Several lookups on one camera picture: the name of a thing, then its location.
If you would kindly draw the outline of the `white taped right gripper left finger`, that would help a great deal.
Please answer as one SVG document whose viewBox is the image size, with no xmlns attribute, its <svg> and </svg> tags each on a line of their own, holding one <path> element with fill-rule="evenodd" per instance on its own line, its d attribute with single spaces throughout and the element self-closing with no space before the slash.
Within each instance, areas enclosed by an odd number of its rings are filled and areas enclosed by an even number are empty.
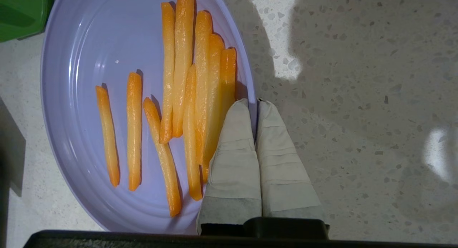
<svg viewBox="0 0 458 248">
<path fill-rule="evenodd" d="M 262 216 L 260 169 L 255 150 L 248 100 L 229 108 L 197 217 L 204 235 L 217 225 L 242 225 Z"/>
</svg>

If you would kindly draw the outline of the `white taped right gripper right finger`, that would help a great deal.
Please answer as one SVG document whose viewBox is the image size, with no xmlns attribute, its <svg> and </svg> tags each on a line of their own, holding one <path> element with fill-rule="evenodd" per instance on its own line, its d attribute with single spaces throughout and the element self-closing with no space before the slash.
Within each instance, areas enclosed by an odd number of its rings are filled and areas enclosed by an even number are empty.
<svg viewBox="0 0 458 248">
<path fill-rule="evenodd" d="M 326 220 L 285 123 L 266 100 L 258 102 L 256 152 L 264 217 Z"/>
</svg>

